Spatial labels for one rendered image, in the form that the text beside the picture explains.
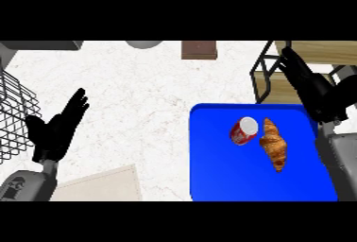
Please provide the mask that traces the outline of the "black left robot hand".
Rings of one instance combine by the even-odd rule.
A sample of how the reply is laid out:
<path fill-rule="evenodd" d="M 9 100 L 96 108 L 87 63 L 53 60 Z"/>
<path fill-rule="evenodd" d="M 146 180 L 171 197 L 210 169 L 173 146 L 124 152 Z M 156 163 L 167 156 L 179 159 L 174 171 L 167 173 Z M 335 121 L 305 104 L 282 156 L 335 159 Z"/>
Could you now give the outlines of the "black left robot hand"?
<path fill-rule="evenodd" d="M 63 158 L 89 107 L 86 90 L 80 88 L 66 102 L 63 111 L 53 116 L 49 122 L 34 115 L 25 117 L 28 138 L 35 145 L 32 156 L 35 163 L 43 160 L 58 162 Z"/>

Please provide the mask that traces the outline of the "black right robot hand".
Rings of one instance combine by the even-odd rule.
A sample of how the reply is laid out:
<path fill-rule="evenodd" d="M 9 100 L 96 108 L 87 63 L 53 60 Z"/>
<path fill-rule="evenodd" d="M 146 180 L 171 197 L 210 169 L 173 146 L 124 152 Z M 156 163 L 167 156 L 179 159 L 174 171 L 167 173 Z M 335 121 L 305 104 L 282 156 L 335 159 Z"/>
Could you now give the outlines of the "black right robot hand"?
<path fill-rule="evenodd" d="M 313 120 L 323 123 L 345 121 L 345 109 L 357 103 L 357 75 L 348 76 L 332 85 L 325 76 L 313 72 L 288 46 L 282 49 L 279 69 L 294 86 Z"/>

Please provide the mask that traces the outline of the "red can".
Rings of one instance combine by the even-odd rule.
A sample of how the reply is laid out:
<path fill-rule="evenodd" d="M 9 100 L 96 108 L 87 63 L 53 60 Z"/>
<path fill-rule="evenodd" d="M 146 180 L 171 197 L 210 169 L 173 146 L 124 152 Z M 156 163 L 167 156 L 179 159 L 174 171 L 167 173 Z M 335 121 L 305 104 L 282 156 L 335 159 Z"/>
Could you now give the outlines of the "red can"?
<path fill-rule="evenodd" d="M 255 119 L 245 116 L 236 122 L 230 130 L 230 140 L 238 146 L 245 145 L 258 134 L 258 123 Z"/>

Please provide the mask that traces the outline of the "blue tray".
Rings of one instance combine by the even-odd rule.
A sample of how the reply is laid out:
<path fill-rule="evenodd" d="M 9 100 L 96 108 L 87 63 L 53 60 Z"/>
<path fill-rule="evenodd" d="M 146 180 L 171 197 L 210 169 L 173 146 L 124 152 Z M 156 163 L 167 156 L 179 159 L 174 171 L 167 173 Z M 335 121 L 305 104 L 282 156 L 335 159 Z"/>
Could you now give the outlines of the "blue tray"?
<path fill-rule="evenodd" d="M 288 143 L 286 163 L 273 168 L 252 139 L 233 143 L 239 119 L 270 119 Z M 198 104 L 190 111 L 190 194 L 193 200 L 335 201 L 338 195 L 316 149 L 319 125 L 298 104 Z"/>

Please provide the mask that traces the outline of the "golden brown croissant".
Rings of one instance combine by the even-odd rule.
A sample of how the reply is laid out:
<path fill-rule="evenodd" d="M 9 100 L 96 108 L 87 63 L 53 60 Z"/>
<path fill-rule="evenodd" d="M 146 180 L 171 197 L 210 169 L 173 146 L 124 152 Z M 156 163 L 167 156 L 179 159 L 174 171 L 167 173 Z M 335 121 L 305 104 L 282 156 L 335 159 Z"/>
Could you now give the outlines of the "golden brown croissant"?
<path fill-rule="evenodd" d="M 280 136 L 279 128 L 269 118 L 264 119 L 264 136 L 260 139 L 260 145 L 270 158 L 274 170 L 280 172 L 286 163 L 288 144 Z"/>

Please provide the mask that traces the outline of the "beige placemat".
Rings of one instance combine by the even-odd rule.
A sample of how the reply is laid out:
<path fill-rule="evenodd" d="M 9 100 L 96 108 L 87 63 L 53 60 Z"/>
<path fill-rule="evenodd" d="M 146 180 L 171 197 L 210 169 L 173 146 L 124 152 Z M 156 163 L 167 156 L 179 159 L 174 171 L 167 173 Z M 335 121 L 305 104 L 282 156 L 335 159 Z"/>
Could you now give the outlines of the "beige placemat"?
<path fill-rule="evenodd" d="M 142 200 L 136 166 L 127 165 L 106 172 L 68 181 L 58 186 L 53 201 Z"/>

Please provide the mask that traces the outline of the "dark grey appliance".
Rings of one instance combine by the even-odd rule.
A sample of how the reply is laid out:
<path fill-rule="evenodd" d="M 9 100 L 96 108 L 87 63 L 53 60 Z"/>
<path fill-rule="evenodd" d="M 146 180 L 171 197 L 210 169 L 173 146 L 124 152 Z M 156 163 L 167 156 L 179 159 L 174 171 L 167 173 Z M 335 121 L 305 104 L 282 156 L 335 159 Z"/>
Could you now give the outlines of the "dark grey appliance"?
<path fill-rule="evenodd" d="M 71 50 L 81 49 L 83 41 L 1 41 L 0 40 L 0 67 L 6 68 L 13 55 L 22 50 Z"/>

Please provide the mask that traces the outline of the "brown wooden block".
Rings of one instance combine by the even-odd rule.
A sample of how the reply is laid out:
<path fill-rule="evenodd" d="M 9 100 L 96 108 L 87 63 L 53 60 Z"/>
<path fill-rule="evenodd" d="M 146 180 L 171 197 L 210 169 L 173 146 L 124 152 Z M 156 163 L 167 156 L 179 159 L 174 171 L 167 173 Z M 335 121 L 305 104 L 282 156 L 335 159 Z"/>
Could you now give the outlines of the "brown wooden block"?
<path fill-rule="evenodd" d="M 183 60 L 214 60 L 217 58 L 215 41 L 181 41 Z"/>

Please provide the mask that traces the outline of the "grey round bowl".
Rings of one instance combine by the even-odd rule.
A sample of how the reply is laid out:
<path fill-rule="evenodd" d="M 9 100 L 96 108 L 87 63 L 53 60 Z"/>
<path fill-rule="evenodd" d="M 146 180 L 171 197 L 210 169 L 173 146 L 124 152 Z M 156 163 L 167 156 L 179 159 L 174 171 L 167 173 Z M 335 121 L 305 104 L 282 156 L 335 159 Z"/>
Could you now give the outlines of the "grey round bowl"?
<path fill-rule="evenodd" d="M 161 44 L 161 41 L 127 41 L 128 45 L 137 49 L 149 49 Z"/>

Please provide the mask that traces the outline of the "wooden tiered shelf black frame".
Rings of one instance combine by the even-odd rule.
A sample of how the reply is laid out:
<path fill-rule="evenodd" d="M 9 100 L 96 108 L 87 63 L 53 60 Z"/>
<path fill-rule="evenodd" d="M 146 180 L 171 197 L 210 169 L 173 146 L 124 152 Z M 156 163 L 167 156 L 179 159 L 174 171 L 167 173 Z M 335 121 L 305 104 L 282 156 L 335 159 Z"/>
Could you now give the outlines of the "wooden tiered shelf black frame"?
<path fill-rule="evenodd" d="M 357 75 L 357 41 L 269 41 L 249 71 L 258 104 L 299 103 L 294 87 L 277 71 L 282 49 L 286 46 L 308 64 L 332 67 L 329 71 L 320 71 L 332 84 Z"/>

